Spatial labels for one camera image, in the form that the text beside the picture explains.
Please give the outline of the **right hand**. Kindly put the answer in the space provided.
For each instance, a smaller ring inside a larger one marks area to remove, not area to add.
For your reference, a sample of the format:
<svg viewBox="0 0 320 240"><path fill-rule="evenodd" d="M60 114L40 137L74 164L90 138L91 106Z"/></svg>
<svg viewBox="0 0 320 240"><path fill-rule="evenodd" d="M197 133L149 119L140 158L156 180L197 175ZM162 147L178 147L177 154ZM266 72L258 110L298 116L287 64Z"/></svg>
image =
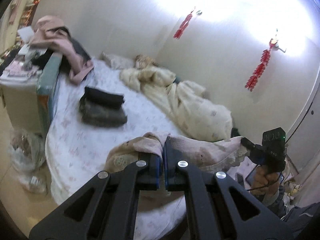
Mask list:
<svg viewBox="0 0 320 240"><path fill-rule="evenodd" d="M258 166L251 186L251 194L272 197L279 189L279 174L269 173L267 166Z"/></svg>

